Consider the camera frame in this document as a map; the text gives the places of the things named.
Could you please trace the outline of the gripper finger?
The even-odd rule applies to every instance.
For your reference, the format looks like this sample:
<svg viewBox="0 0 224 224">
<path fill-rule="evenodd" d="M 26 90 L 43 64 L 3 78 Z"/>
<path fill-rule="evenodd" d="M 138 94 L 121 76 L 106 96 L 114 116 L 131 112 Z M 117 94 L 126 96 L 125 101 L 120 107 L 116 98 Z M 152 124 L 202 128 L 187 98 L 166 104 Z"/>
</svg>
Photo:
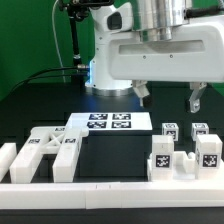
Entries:
<svg viewBox="0 0 224 224">
<path fill-rule="evenodd" d="M 189 107 L 191 113 L 197 113 L 200 110 L 200 98 L 207 87 L 206 82 L 191 82 L 190 89 L 192 94 L 189 98 Z"/>
<path fill-rule="evenodd" d="M 140 106 L 144 108 L 149 108 L 152 99 L 151 94 L 147 88 L 147 81 L 144 80 L 133 80 L 132 81 L 133 90 L 139 98 Z"/>
</svg>

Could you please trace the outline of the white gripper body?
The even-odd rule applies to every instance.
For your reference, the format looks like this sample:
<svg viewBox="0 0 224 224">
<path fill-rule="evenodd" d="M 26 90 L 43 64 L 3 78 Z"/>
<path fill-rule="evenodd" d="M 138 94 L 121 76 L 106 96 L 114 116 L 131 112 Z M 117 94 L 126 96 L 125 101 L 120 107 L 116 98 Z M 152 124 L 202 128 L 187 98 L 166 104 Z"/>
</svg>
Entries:
<svg viewBox="0 0 224 224">
<path fill-rule="evenodd" d="M 136 32 L 112 36 L 109 74 L 119 80 L 224 82 L 224 15 L 195 18 L 169 41 L 143 43 Z"/>
</svg>

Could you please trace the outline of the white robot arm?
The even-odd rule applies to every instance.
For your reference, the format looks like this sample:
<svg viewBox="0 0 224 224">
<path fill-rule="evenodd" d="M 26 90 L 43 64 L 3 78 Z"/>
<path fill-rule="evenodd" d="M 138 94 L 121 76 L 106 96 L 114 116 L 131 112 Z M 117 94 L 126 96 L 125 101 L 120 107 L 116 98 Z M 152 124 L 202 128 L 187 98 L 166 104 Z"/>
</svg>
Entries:
<svg viewBox="0 0 224 224">
<path fill-rule="evenodd" d="M 224 8 L 190 0 L 129 0 L 92 9 L 95 56 L 86 87 L 101 95 L 132 89 L 146 107 L 149 81 L 190 85 L 190 111 L 209 83 L 224 83 Z"/>
</svg>

